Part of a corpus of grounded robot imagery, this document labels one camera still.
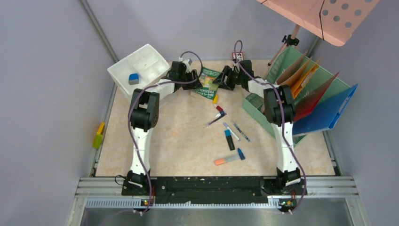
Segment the orange folder binder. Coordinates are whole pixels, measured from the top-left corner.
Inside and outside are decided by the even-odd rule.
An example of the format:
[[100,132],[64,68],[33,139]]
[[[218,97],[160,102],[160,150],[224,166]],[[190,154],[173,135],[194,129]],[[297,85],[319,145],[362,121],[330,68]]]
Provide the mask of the orange folder binder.
[[319,68],[319,63],[320,60],[317,60],[316,62],[310,61],[308,64],[308,67],[305,69],[304,73],[302,74],[301,78],[293,85],[290,87],[291,94],[294,99],[297,98],[299,93],[302,91],[302,89],[305,87],[309,79],[312,77],[312,75],[315,73],[315,71]]

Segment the red plastic folder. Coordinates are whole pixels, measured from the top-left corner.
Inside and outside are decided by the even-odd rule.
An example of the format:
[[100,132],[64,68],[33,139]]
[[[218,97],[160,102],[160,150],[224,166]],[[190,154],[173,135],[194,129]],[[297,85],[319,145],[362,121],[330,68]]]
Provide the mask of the red plastic folder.
[[313,112],[322,96],[325,94],[332,82],[337,78],[340,72],[337,72],[334,76],[329,78],[327,81],[322,83],[316,89],[307,92],[295,105],[296,114],[294,122],[308,116]]

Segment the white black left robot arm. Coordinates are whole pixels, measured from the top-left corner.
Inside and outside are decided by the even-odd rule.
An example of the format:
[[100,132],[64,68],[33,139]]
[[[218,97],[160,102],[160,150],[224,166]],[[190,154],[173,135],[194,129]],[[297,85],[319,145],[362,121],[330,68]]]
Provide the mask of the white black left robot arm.
[[150,191],[149,150],[153,129],[159,120],[160,101],[178,91],[201,88],[198,73],[191,68],[191,59],[173,61],[166,76],[154,85],[135,89],[128,112],[128,129],[134,149],[127,183],[139,194]]

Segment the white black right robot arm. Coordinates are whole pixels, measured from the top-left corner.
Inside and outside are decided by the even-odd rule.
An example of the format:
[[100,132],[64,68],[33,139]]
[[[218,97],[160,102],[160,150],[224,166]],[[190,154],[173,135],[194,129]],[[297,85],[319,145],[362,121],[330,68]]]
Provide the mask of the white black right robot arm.
[[290,193],[295,184],[301,182],[301,172],[294,153],[292,130],[296,111],[289,86],[255,77],[249,60],[236,62],[234,67],[226,65],[213,83],[227,90],[234,90],[236,85],[240,85],[263,98],[265,117],[274,131],[279,154],[276,188],[282,194]]

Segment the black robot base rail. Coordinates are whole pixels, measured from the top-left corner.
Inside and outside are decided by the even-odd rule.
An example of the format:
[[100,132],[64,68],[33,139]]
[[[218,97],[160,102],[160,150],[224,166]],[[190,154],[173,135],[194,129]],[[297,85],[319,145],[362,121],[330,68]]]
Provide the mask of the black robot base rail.
[[193,198],[196,195],[302,195],[306,194],[306,183],[289,185],[279,176],[244,177],[157,177],[150,180],[139,177],[139,182],[126,178],[123,181],[123,196],[148,195],[160,199],[162,196],[182,196]]

